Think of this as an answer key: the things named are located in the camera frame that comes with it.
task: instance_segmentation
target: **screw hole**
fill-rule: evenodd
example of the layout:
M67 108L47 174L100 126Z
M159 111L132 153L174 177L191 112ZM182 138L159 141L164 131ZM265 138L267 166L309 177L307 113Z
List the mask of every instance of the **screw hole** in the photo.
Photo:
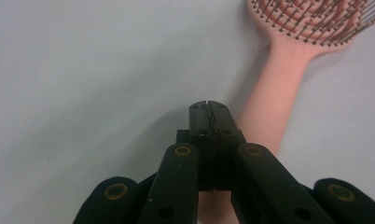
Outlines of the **screw hole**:
M105 189L104 196L108 200L117 200L124 197L129 187L123 183L116 183Z
M159 217L168 219L175 215L175 210L172 207L161 207L159 210Z
M337 185L337 184L331 184L327 186L327 191L332 195L333 197L345 201L345 202L353 202L355 201L355 195L352 191L345 188L344 186Z
M311 219L311 213L305 208L295 208L295 215L303 220Z
M246 150L251 156L260 156L262 154L262 150L258 147L248 147Z
M187 155L190 155L191 148L190 147L177 147L176 149L174 149L174 153L178 156L187 156Z

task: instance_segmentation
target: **white surface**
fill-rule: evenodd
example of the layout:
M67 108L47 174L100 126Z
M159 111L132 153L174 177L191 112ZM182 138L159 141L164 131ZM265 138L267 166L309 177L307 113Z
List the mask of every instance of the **white surface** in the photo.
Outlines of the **white surface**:
M151 175L188 106L236 116L267 55L244 1L0 0L0 224L71 223L101 181ZM311 64L279 158L375 199L375 26Z

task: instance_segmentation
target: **pink hairbrush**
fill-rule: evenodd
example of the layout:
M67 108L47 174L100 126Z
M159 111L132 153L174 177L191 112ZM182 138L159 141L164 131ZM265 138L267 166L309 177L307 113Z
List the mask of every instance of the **pink hairbrush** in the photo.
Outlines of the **pink hairbrush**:
M248 142L276 154L306 66L315 56L344 49L375 23L375 0L248 0L247 5L271 50L238 123Z

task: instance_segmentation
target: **hairbrush head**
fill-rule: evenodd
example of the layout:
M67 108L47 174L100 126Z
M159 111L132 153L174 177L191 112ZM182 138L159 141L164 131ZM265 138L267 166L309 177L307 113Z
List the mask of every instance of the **hairbrush head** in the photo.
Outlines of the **hairbrush head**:
M248 8L270 35L330 48L375 23L375 0L248 0Z

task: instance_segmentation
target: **hairbrush handle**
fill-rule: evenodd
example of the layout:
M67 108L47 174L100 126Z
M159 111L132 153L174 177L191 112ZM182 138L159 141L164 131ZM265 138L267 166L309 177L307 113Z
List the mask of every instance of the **hairbrush handle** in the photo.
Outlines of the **hairbrush handle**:
M270 57L237 121L247 142L277 154L304 70L315 54L300 43L272 41Z

